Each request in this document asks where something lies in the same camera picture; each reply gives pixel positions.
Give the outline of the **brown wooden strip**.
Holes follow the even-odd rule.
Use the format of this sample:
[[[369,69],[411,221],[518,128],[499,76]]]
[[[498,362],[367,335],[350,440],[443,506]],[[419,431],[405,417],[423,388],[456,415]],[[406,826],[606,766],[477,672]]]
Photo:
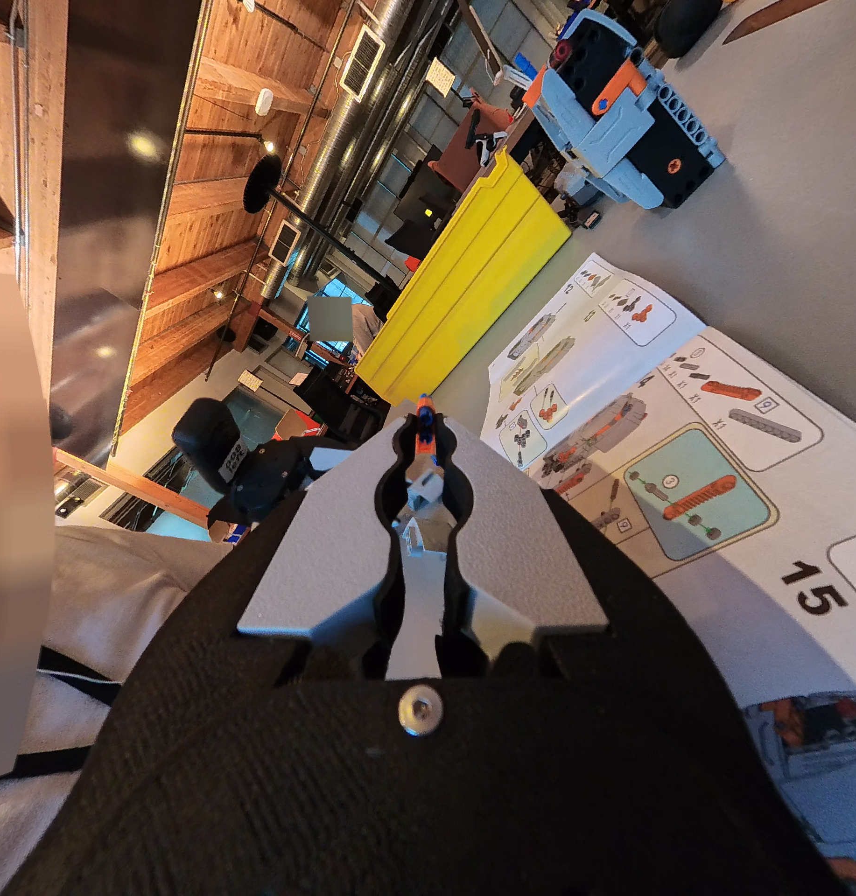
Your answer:
[[[734,42],[746,36],[768,28],[773,24],[787,20],[795,15],[805,12],[815,6],[826,3],[825,1],[776,1],[754,14],[742,20],[724,39],[723,45]]]

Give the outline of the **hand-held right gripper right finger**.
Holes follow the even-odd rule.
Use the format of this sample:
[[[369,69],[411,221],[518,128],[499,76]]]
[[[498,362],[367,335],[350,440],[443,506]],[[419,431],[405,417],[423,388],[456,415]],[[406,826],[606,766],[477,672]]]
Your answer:
[[[443,414],[436,448],[455,521],[435,639],[442,676],[481,677],[509,644],[603,633],[609,620],[546,493]]]

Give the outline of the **yellow plastic bin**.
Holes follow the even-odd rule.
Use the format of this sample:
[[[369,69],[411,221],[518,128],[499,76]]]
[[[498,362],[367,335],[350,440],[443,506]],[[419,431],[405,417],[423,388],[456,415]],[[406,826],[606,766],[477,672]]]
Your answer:
[[[392,406],[432,393],[570,235],[498,151],[390,308],[359,378]]]

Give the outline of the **black floor lamp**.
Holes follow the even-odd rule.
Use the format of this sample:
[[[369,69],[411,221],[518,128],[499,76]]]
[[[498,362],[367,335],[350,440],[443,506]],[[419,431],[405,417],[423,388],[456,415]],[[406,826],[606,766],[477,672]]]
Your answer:
[[[250,214],[255,214],[264,209],[270,198],[277,200],[295,217],[302,220],[313,232],[318,234],[324,242],[331,245],[358,269],[373,278],[383,287],[386,287],[399,295],[400,288],[395,281],[381,274],[367,262],[362,260],[355,252],[336,239],[329,230],[322,226],[322,224],[311,218],[303,211],[303,209],[278,189],[281,173],[282,162],[277,155],[267,154],[260,159],[255,165],[252,173],[248,176],[244,187],[243,207],[245,211]]]

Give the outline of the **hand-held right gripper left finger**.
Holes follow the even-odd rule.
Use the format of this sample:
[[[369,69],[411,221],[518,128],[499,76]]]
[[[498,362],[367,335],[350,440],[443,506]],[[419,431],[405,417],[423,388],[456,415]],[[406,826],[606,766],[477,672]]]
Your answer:
[[[384,679],[405,608],[400,539],[415,417],[392,420],[301,494],[241,614],[244,635],[328,647]]]

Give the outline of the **orange connector with blue pins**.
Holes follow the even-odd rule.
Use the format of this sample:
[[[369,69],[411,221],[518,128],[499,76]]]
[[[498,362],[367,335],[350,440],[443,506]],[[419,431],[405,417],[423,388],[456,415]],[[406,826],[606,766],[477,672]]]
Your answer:
[[[438,467],[436,454],[436,417],[437,411],[430,395],[423,393],[416,403],[416,434],[414,441],[414,460],[419,467],[435,469]]]

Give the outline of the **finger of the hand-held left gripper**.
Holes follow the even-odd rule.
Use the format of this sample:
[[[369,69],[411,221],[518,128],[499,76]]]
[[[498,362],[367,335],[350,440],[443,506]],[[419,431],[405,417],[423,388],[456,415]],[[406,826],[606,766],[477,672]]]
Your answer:
[[[311,482],[324,476],[329,470],[344,462],[353,451],[334,448],[313,448],[308,457],[310,472],[308,477]]]

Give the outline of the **open instruction booklet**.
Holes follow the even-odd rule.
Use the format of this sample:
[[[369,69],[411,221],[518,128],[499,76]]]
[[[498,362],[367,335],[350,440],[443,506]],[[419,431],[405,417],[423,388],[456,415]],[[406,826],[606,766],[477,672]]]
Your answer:
[[[680,609],[856,894],[856,424],[595,253],[488,377],[482,439]]]

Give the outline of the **black ceiling panel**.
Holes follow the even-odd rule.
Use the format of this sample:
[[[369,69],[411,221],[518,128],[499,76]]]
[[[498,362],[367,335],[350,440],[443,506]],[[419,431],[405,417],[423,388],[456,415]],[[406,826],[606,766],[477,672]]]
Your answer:
[[[69,3],[52,435],[99,466],[117,431],[200,8]]]

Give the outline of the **person's beige shirt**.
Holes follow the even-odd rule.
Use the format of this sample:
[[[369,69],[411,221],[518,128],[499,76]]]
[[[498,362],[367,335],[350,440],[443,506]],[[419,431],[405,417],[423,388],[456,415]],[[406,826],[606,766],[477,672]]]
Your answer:
[[[121,529],[55,529],[48,618],[19,754],[0,776],[0,893],[74,788],[121,686],[232,550]]]

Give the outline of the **metal air duct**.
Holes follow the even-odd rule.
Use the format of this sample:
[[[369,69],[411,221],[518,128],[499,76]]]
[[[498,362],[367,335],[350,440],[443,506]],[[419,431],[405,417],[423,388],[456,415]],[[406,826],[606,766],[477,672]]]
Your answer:
[[[392,65],[395,45],[406,27],[413,5],[413,1],[377,2],[373,9],[377,20],[365,23],[385,42],[386,48],[362,101],[355,102],[348,93],[340,91],[296,201],[311,218],[320,217],[321,207],[335,183],[353,165],[351,158],[355,155],[361,130],[383,89],[382,79]]]

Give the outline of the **partly built robot model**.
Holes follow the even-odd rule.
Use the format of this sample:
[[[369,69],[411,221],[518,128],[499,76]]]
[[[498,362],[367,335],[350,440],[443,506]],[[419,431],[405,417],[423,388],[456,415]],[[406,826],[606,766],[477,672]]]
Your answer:
[[[700,118],[621,24],[583,9],[523,96],[566,160],[563,195],[676,209],[725,161]]]

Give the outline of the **grey curved panel piece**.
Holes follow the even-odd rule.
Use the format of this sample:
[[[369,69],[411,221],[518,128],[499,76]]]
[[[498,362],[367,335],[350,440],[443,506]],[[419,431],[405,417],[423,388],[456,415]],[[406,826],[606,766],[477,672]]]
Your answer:
[[[451,527],[443,516],[442,476],[425,472],[407,489],[407,504],[395,523],[411,557],[447,553]]]

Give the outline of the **large white air vent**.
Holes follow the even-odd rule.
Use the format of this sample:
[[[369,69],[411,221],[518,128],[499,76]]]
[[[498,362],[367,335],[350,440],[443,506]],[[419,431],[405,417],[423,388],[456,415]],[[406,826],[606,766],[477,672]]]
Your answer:
[[[362,101],[386,48],[383,40],[363,25],[340,78],[340,88],[355,102]]]

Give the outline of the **black pouch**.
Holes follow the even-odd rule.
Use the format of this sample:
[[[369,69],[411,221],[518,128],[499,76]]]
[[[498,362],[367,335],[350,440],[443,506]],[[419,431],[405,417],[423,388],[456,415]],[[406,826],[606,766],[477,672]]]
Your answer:
[[[654,27],[660,50],[670,59],[686,55],[718,17],[722,1],[667,1]]]

